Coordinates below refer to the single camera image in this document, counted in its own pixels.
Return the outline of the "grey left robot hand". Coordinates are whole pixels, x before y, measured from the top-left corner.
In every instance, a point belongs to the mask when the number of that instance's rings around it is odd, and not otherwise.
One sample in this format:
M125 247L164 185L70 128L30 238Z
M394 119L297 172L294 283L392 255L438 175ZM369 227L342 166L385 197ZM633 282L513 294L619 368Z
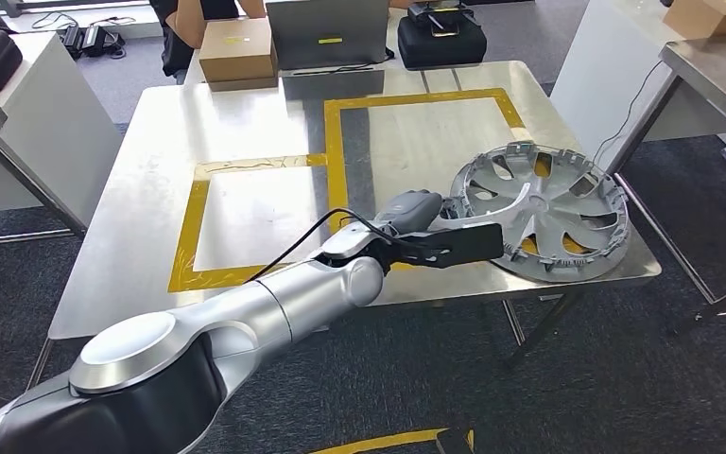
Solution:
M466 210L460 197L443 197L426 189L408 190L389 200L372 223L387 233L401 236L447 228Z

